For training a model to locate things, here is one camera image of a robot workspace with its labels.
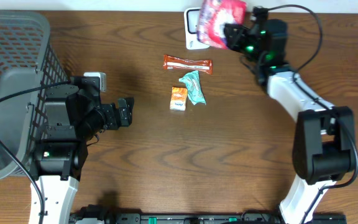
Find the purple red tissue pack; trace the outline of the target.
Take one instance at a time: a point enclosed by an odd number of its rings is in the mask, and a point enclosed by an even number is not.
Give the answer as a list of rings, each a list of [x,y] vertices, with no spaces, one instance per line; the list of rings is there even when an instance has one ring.
[[[204,0],[196,30],[199,42],[211,47],[226,49],[226,24],[242,25],[247,3],[242,0]]]

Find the orange tissue packet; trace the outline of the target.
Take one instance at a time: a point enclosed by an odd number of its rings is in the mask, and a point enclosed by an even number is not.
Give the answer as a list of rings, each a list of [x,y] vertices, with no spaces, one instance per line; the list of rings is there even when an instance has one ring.
[[[173,86],[170,99],[170,109],[176,111],[185,111],[187,96],[188,90],[186,88]]]

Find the brown snack bar wrapper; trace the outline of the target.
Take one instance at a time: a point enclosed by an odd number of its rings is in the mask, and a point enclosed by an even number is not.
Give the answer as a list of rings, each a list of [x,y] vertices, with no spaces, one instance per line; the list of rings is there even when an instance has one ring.
[[[174,70],[196,70],[199,72],[205,72],[208,75],[213,74],[213,61],[212,60],[190,60],[184,58],[178,58],[171,55],[164,55],[163,57],[163,69]]]

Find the teal snack wrapper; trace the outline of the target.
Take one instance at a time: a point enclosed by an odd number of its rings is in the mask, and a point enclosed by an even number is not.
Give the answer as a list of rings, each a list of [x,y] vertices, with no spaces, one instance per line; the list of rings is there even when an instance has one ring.
[[[188,98],[193,105],[198,103],[206,104],[204,94],[201,90],[199,71],[192,71],[178,79],[179,82],[185,84],[188,90]]]

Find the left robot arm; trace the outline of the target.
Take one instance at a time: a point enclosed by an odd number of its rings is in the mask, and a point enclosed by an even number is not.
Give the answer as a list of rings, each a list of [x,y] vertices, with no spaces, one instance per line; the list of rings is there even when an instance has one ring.
[[[88,142],[99,132],[128,127],[134,98],[101,102],[99,77],[71,77],[46,89],[46,133],[35,143],[30,174],[30,223],[68,223],[88,156]]]

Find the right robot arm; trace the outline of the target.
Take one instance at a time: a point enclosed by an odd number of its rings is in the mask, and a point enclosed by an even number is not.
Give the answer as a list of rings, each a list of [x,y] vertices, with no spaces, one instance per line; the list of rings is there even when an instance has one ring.
[[[296,176],[280,202],[280,221],[311,223],[323,195],[347,187],[358,175],[353,112],[322,99],[286,61],[285,22],[257,19],[250,28],[225,24],[223,32],[227,47],[255,63],[257,83],[296,123],[292,150]]]

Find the white barcode scanner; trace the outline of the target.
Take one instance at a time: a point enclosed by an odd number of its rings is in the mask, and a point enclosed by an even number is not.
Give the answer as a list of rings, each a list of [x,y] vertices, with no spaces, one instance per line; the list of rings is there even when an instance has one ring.
[[[185,39],[188,50],[202,50],[209,48],[209,45],[201,43],[197,38],[198,19],[200,7],[191,7],[184,11]]]

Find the grey plastic mesh basket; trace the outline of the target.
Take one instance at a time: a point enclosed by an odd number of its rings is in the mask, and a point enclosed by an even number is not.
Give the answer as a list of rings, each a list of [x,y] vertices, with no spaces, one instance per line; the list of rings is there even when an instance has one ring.
[[[45,91],[28,89],[67,80],[50,44],[50,24],[41,14],[0,11],[0,180],[24,173],[7,155],[10,150],[29,167],[35,143],[46,135]]]

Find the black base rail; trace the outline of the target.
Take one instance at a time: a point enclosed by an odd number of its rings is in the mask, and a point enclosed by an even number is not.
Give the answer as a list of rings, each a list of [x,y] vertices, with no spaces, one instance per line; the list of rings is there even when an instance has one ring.
[[[81,217],[72,214],[69,224],[112,223],[112,224],[220,224],[220,223],[283,223],[279,215],[250,212],[242,215],[225,214],[191,214],[191,215],[158,215],[138,213],[109,214],[106,218]]]

